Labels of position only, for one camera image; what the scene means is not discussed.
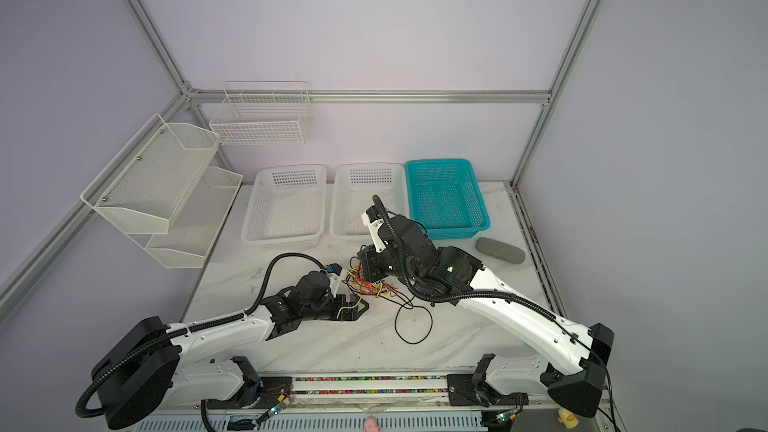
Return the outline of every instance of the white plastic basket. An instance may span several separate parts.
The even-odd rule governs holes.
[[[95,203],[81,195],[123,234],[167,234],[219,148],[215,132],[161,123]]]
[[[222,82],[226,98],[210,121],[227,146],[303,144],[312,125],[305,82]]]
[[[166,268],[200,268],[214,246],[243,176],[207,167],[168,234],[153,235],[144,249]]]
[[[317,245],[325,219],[325,167],[265,168],[256,174],[240,236],[269,248]]]
[[[360,215],[380,197],[387,209],[410,218],[406,170],[400,164],[349,164],[336,170],[330,234],[348,242],[370,242]]]

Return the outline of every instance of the table surface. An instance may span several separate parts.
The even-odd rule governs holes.
[[[314,247],[297,248],[295,252],[312,255],[323,264],[337,262],[347,267],[362,242],[350,244],[328,233],[333,186],[327,187],[326,226],[320,243]],[[261,248],[240,240],[251,189],[252,186],[243,186],[235,198],[226,225],[184,316],[186,322],[249,307],[258,294],[266,266],[277,254],[288,252]],[[480,190],[491,219],[490,229],[474,238],[435,241],[435,244],[453,245],[466,250],[483,260],[486,267],[519,292],[546,304],[542,284],[527,252],[504,184],[481,182]],[[495,238],[520,247],[526,251],[525,261],[515,265],[478,253],[475,241],[479,237]],[[284,258],[272,271],[266,295],[295,284],[314,267],[302,258]],[[405,290],[394,278],[390,277],[387,281]],[[340,288],[340,292],[346,292],[346,289]],[[370,309],[356,322],[302,322],[293,332],[271,341],[245,344],[228,350],[226,355],[245,355],[257,370],[263,372],[318,373],[474,369],[481,356],[487,353],[508,358],[536,354],[500,326],[450,304],[429,308],[434,319],[432,331],[420,344],[410,345],[395,333],[398,306],[381,298],[367,297],[365,300],[370,303]],[[429,307],[418,299],[414,303]],[[409,341],[424,337],[428,326],[428,315],[423,309],[400,312],[398,330]]]

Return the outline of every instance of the white metal mesh shelf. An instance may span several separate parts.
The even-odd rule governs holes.
[[[81,195],[123,234],[167,234],[219,148],[215,132],[162,123],[95,203]]]
[[[228,146],[303,144],[312,125],[304,82],[222,82],[210,128]]]
[[[349,164],[336,169],[331,201],[330,234],[348,242],[370,242],[360,215],[378,195],[395,214],[410,218],[406,170],[400,164]]]
[[[208,167],[168,234],[153,235],[144,249],[166,268],[200,268],[216,240],[243,176]]]

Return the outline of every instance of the black cable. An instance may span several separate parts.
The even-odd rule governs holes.
[[[327,292],[326,297],[322,300],[320,305],[314,305],[312,302],[308,303],[308,305],[313,311],[320,312],[326,305],[328,305],[328,302],[330,302],[331,297],[333,296],[333,293],[331,292],[331,287],[326,287],[326,292]]]
[[[344,285],[346,285],[347,287],[349,287],[350,286],[350,277],[347,276],[346,280],[342,281],[342,283]],[[414,298],[413,297],[411,297],[409,300],[405,300],[404,298],[400,297],[399,295],[396,295],[396,297],[402,298],[403,302],[398,302],[398,301],[392,300],[392,299],[390,299],[389,297],[387,297],[385,295],[373,295],[373,297],[383,298],[384,300],[399,306],[399,308],[397,309],[397,313],[395,314],[395,322],[394,322],[393,325],[395,326],[395,333],[397,334],[398,337],[400,337],[400,340],[402,340],[403,342],[405,342],[407,344],[410,344],[410,345],[420,344],[421,342],[427,340],[427,337],[429,337],[429,334],[432,332],[432,327],[435,325],[435,319],[432,316],[432,312],[430,312],[427,307],[424,307],[423,305],[414,305],[414,303],[413,303],[413,299]],[[418,342],[409,342],[409,341],[405,340],[402,337],[402,335],[400,335],[400,331],[397,330],[397,318],[400,315],[400,311],[401,310],[405,309],[407,311],[410,311],[410,310],[413,310],[415,308],[423,308],[429,314],[429,330],[427,331],[427,334],[424,336],[424,338],[422,338],[422,340],[420,340]]]
[[[432,312],[430,312],[429,309],[424,307],[423,305],[414,305],[413,304],[413,299],[414,298],[411,297],[410,300],[400,304],[400,308],[397,309],[397,313],[395,314],[395,333],[397,334],[398,337],[400,337],[400,340],[402,340],[406,344],[410,344],[410,345],[420,344],[421,342],[427,340],[427,337],[429,337],[429,334],[432,332],[432,326],[435,324],[435,319],[432,317]],[[400,335],[400,332],[397,330],[397,318],[400,316],[400,312],[403,309],[408,310],[408,311],[412,311],[415,308],[423,308],[429,314],[429,330],[427,331],[426,335],[421,340],[416,341],[416,342],[410,342],[410,341],[405,340],[403,338],[403,336]]]
[[[256,300],[254,301],[254,304],[251,305],[247,310],[245,310],[245,312],[239,312],[237,314],[230,315],[229,317],[218,318],[213,321],[203,322],[202,324],[191,325],[188,328],[181,328],[181,329],[178,329],[177,331],[163,334],[158,338],[154,338],[148,342],[145,342],[144,344],[140,345],[134,350],[131,350],[119,362],[117,362],[115,365],[110,367],[110,369],[107,369],[106,372],[104,372],[98,378],[94,379],[93,382],[91,382],[91,385],[89,385],[88,388],[85,389],[85,392],[82,393],[82,395],[78,399],[78,402],[75,404],[74,406],[75,414],[80,418],[92,418],[92,417],[98,417],[100,415],[104,415],[104,408],[89,409],[88,401],[94,396],[96,391],[102,385],[104,385],[104,382],[106,382],[107,379],[112,377],[115,374],[115,372],[122,369],[122,367],[124,367],[128,362],[131,362],[132,360],[139,358],[141,355],[146,354],[147,352],[149,352],[150,350],[152,350],[153,348],[161,344],[165,344],[167,341],[171,340],[172,338],[180,337],[190,332],[203,331],[208,328],[218,327],[220,325],[228,324],[230,322],[239,321],[242,318],[244,318],[246,315],[251,315],[259,306],[259,303],[261,303],[261,299],[264,298],[264,292],[266,291],[266,285],[270,280],[270,274],[272,273],[272,268],[275,266],[277,261],[285,257],[302,257],[307,260],[311,260],[312,262],[317,264],[317,266],[320,267],[321,271],[325,269],[325,265],[321,264],[319,260],[307,254],[302,254],[300,252],[286,252],[284,254],[278,255],[277,257],[274,257],[274,259],[272,259],[272,262],[270,262],[270,264],[266,268],[266,272],[264,273],[264,280],[261,283],[261,289],[259,290],[259,294],[256,296]]]
[[[148,342],[145,342],[139,347],[135,348],[134,350],[131,350],[130,352],[128,352],[125,355],[125,357],[123,357],[119,362],[117,362],[115,365],[110,367],[110,369],[107,369],[107,371],[104,372],[102,375],[100,375],[98,378],[94,379],[91,385],[89,385],[88,388],[85,389],[85,392],[82,393],[82,395],[78,399],[78,402],[74,406],[74,412],[76,413],[76,415],[80,418],[92,418],[92,417],[98,417],[100,415],[104,415],[104,408],[97,408],[97,409],[88,408],[88,401],[96,393],[96,390],[98,390],[102,385],[104,385],[104,382],[106,382],[107,379],[112,377],[115,372],[122,369],[122,367],[124,367],[128,362],[135,360],[136,358],[139,358],[141,355],[147,353],[149,350],[152,350],[153,348],[156,348],[161,344],[165,344],[165,342],[167,342],[168,340],[172,338],[180,337],[181,335],[184,335],[186,333],[187,333],[186,328],[169,332],[168,334],[163,334],[158,338],[154,338]]]
[[[616,425],[616,419],[615,419],[615,418],[611,418],[611,416],[609,416],[609,415],[608,415],[608,413],[607,413],[605,410],[601,409],[601,408],[598,408],[598,410],[600,411],[600,413],[601,413],[602,415],[604,415],[604,416],[605,416],[605,418],[607,418],[608,420],[610,420],[610,422],[611,422],[611,423],[612,423],[612,425],[614,426],[614,430],[616,430],[616,432],[621,432],[621,431],[619,430],[619,426],[617,426],[617,425]]]
[[[587,345],[584,342],[578,340],[578,336],[576,334],[573,334],[572,332],[569,332],[569,331],[565,330],[565,327],[560,325],[559,322],[555,322],[555,323],[556,323],[556,325],[558,327],[560,327],[560,330],[562,330],[564,334],[566,334],[567,336],[569,336],[571,338],[571,341],[573,341],[575,343],[578,343],[579,345],[581,345],[581,347],[587,349],[587,352],[589,352],[592,357],[596,358],[598,360],[598,363],[600,364],[600,366],[605,370],[605,378],[608,380],[608,401],[610,403],[610,417],[608,417],[607,414],[605,416],[608,417],[610,419],[610,421],[613,423],[614,428],[616,429],[616,432],[621,432],[619,430],[618,426],[616,425],[616,415],[615,415],[615,410],[614,410],[614,408],[615,408],[615,404],[614,404],[614,386],[610,382],[610,373],[608,372],[608,366],[605,364],[603,359],[600,358],[599,355],[597,355],[595,352],[592,351],[591,348],[587,347]]]
[[[261,283],[259,294],[256,296],[256,300],[254,301],[254,304],[245,310],[245,315],[251,315],[256,310],[256,307],[259,306],[259,304],[261,303],[261,299],[264,298],[264,292],[266,292],[266,284],[270,281],[270,275],[272,274],[272,267],[274,267],[275,264],[277,264],[277,261],[285,257],[302,257],[307,260],[311,260],[312,262],[317,264],[317,266],[320,267],[321,271],[325,270],[326,268],[326,266],[321,264],[320,261],[317,260],[316,258],[307,254],[302,254],[301,252],[286,252],[284,254],[278,255],[277,257],[272,259],[272,262],[270,262],[269,265],[266,266],[266,272],[264,272],[264,280]]]
[[[216,432],[216,429],[213,425],[210,424],[208,421],[208,411],[205,409],[206,402],[208,400],[201,400],[200,401],[200,419],[203,421],[203,427],[205,427],[207,432]]]
[[[395,214],[391,210],[387,210],[387,213],[392,214],[393,216],[406,217],[403,214]],[[419,226],[421,226],[421,228],[424,229],[424,236],[429,238],[429,234],[427,233],[427,227],[425,227],[424,224],[420,223],[418,220],[413,220],[412,218],[408,218],[408,220],[411,221],[411,222],[416,222]]]

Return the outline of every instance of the white wall panel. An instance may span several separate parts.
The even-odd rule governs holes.
[[[768,430],[766,30],[768,0],[607,0],[522,180],[629,430]]]
[[[217,104],[204,104],[209,118]],[[478,180],[509,180],[541,106],[538,104],[314,104],[306,144],[226,146],[236,172],[252,181],[262,168],[359,162],[405,163],[466,158]]]
[[[193,86],[546,90],[586,0],[146,0]]]

